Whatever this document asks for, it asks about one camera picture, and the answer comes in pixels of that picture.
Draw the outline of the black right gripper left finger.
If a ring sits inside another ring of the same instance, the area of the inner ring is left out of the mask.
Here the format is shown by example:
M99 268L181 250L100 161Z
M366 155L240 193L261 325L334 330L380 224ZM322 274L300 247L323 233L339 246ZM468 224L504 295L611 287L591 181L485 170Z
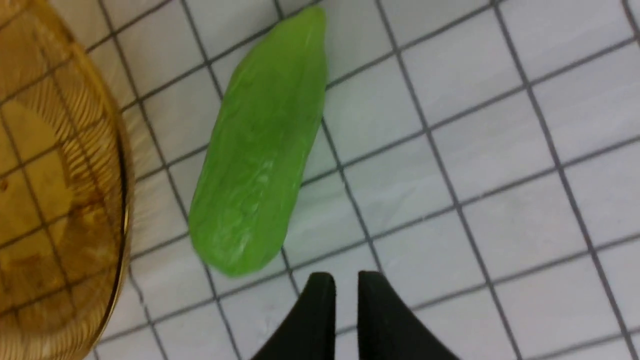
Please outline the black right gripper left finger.
M333 360L336 295L333 276L313 272L295 305L254 360Z

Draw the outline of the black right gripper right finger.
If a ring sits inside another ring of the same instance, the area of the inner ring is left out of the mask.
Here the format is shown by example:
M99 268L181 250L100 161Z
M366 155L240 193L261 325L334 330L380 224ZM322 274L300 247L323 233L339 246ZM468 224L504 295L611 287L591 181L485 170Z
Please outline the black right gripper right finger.
M384 274L358 273L361 360L456 360L398 296Z

